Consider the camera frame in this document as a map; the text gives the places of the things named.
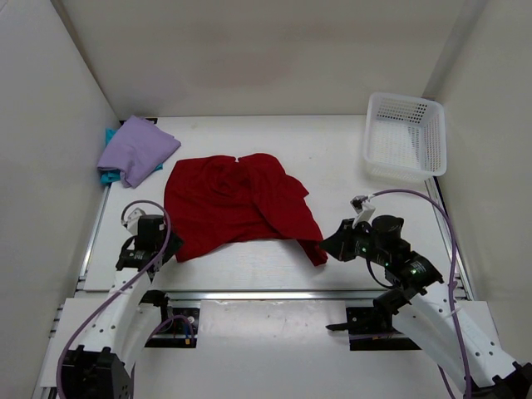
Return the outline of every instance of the white wall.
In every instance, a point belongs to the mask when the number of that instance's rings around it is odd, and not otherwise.
[[[22,399],[75,287],[101,198],[103,131],[117,120],[53,6],[2,4],[0,397]]]
[[[477,298],[507,350],[532,360],[532,2],[489,2],[438,100],[441,178]]]
[[[364,114],[421,96],[464,0],[63,0],[120,118]]]

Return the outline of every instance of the white tabletop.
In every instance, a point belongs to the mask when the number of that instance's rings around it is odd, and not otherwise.
[[[56,385],[57,359],[67,339],[102,301],[67,299],[41,387]],[[460,305],[499,344],[487,304]],[[345,322],[345,307],[343,301],[202,301],[197,348],[144,349],[135,397],[448,397],[437,365],[423,351],[350,352],[345,332],[324,327]]]
[[[397,187],[367,176],[362,163],[365,116],[243,116],[159,118],[158,127],[182,142],[164,169],[138,188],[111,187],[88,266],[86,290],[108,290],[123,242],[129,233],[120,224],[122,209],[133,200],[163,204],[166,181],[177,160],[210,155],[244,156],[256,152],[276,156],[289,175],[310,193],[307,205],[323,236],[334,233],[342,219],[354,217],[349,201],[355,195]],[[425,186],[417,187],[426,193]],[[447,276],[447,255],[434,211],[411,195],[374,199],[375,215],[405,219],[403,238]],[[143,206],[151,212],[155,208]],[[324,290],[375,289],[361,259],[345,264],[329,257],[314,268],[294,241],[252,241],[228,244],[183,264],[169,261],[156,275],[154,288],[181,290]]]

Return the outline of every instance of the laundry basket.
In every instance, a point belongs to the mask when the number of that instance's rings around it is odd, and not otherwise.
[[[447,169],[443,106],[422,98],[373,93],[363,156],[371,175],[422,182]]]

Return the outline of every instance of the purple cloth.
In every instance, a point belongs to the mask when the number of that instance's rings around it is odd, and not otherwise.
[[[153,123],[132,116],[116,132],[98,161],[98,170],[120,170],[124,187],[137,187],[181,143]]]

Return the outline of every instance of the red shirt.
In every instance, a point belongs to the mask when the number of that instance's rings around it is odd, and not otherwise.
[[[296,239],[314,264],[327,262],[322,233],[304,198],[307,190],[268,154],[180,160],[165,188],[172,229],[185,243],[184,262],[222,244]]]

